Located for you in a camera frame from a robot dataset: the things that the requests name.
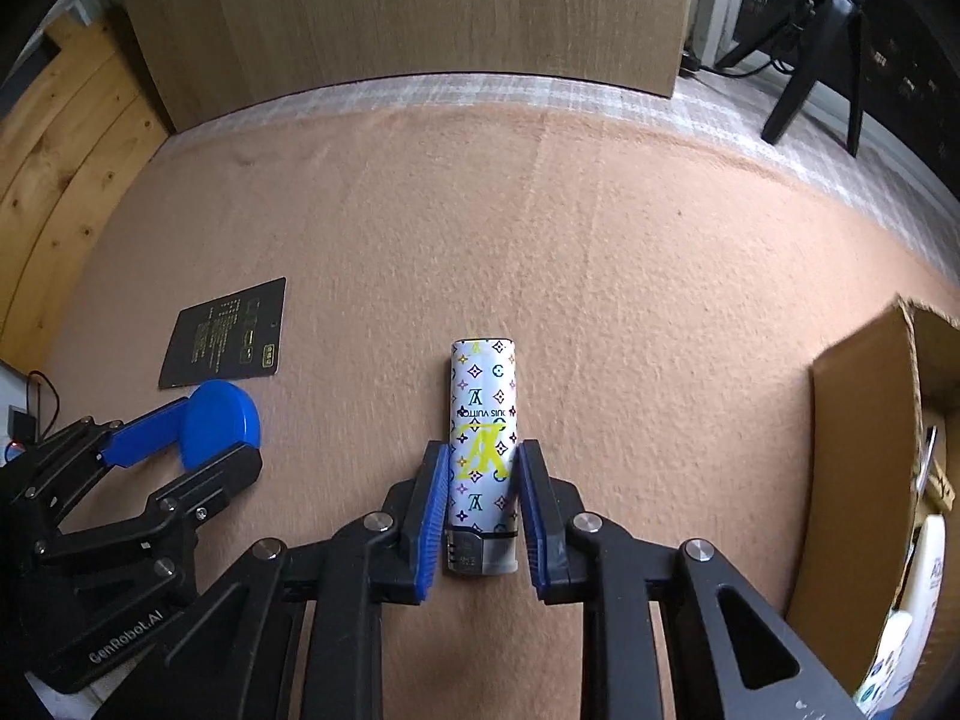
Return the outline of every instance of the beige fabric surface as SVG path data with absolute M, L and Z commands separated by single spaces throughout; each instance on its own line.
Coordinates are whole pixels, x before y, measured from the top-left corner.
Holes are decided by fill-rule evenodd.
M 242 382 L 257 484 L 200 531 L 200 584 L 260 536 L 326 538 L 443 437 L 449 344 L 517 342 L 520 429 L 587 507 L 715 542 L 778 607 L 803 538 L 808 363 L 901 292 L 960 293 L 889 233 L 744 158 L 509 105 L 306 119 L 155 157 L 76 291 L 49 373 L 64 420 L 130 419 L 181 308 L 286 276 L 280 371 Z M 71 527 L 176 473 L 116 470 Z M 574 718 L 574 608 L 517 575 L 438 577 L 385 614 L 390 718 Z

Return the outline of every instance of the metal screw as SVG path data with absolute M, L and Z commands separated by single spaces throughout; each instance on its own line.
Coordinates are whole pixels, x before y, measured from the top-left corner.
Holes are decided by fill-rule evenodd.
M 716 551 L 713 549 L 713 544 L 705 538 L 691 538 L 683 549 L 697 562 L 707 562 Z
M 159 577 L 171 577 L 176 571 L 176 565 L 169 557 L 161 557 L 154 563 L 154 573 Z
M 584 533 L 596 533 L 603 527 L 603 519 L 593 512 L 580 512 L 573 518 L 573 527 Z
M 273 560 L 274 557 L 283 552 L 283 542 L 279 538 L 261 538 L 251 548 L 253 557 L 258 560 Z
M 373 533 L 383 533 L 394 526 L 394 519 L 387 512 L 370 512 L 363 518 L 363 526 Z

